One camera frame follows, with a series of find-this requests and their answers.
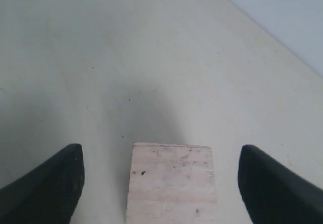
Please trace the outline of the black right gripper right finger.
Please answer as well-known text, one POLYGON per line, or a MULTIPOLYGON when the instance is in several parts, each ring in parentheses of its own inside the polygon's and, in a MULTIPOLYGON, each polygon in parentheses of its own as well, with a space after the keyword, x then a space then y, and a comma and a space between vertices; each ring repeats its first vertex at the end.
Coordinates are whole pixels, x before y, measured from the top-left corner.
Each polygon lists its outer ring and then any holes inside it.
POLYGON ((322 189, 258 147, 242 147, 237 180, 253 223, 322 223, 322 189))

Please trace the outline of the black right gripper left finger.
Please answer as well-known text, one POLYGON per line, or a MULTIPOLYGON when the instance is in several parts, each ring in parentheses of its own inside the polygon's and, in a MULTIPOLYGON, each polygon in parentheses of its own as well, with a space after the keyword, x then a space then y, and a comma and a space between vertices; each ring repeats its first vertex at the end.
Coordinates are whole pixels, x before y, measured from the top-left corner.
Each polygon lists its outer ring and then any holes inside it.
POLYGON ((82 146, 69 144, 1 188, 1 223, 70 223, 84 182, 82 146))

